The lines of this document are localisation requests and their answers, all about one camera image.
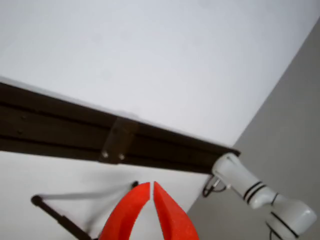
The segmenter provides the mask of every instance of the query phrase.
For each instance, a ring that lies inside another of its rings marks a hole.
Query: ceiling
[[[0,75],[11,79],[7,84],[232,146],[316,23],[318,4],[3,0]],[[37,193],[157,181],[187,211],[206,179],[170,170],[0,155],[5,210],[0,236],[7,239],[72,239],[31,205]],[[67,209],[80,225],[93,206],[92,201],[52,204]],[[162,238],[155,214],[151,203],[142,210],[132,239]]]

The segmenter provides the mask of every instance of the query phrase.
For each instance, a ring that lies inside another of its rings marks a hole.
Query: screw
[[[123,155],[122,153],[119,154],[119,159],[120,159],[120,160],[124,160],[124,159],[125,159],[125,155]]]
[[[104,157],[105,159],[109,157],[109,154],[107,153],[107,151],[103,151],[101,154],[102,154],[102,157]]]

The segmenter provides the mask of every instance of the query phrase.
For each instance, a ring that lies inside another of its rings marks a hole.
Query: metal bracket
[[[109,164],[119,164],[125,159],[138,128],[138,122],[118,117],[104,142],[98,160]]]

